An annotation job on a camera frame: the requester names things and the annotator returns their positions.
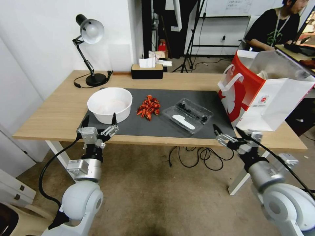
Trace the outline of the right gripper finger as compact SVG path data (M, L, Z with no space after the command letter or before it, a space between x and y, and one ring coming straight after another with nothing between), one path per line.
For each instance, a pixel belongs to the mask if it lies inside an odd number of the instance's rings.
M240 138L236 138L238 140L238 142L249 142L252 140L251 136L246 134L245 131L239 129L238 127L235 127L236 131L238 132L238 134L240 135Z
M215 124L213 124L214 133L216 135L216 140L223 146L227 148L233 148L233 146L238 142L238 140L230 135L224 134L222 130Z

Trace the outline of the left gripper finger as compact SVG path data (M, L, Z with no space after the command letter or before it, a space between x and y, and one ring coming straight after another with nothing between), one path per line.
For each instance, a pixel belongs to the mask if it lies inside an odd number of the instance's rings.
M119 131L119 127L117 124L117 119L116 119L116 113L113 113L113 117L112 117L112 123L111 126L109 126L107 129L105 129L104 131L102 131L99 134L99 138L111 138L113 137L117 132Z
M78 129L76 130L77 133L80 133L82 131L83 128L88 127L89 125L89 119L90 119L90 115L87 114L85 116L85 118L82 120L80 126L78 127Z

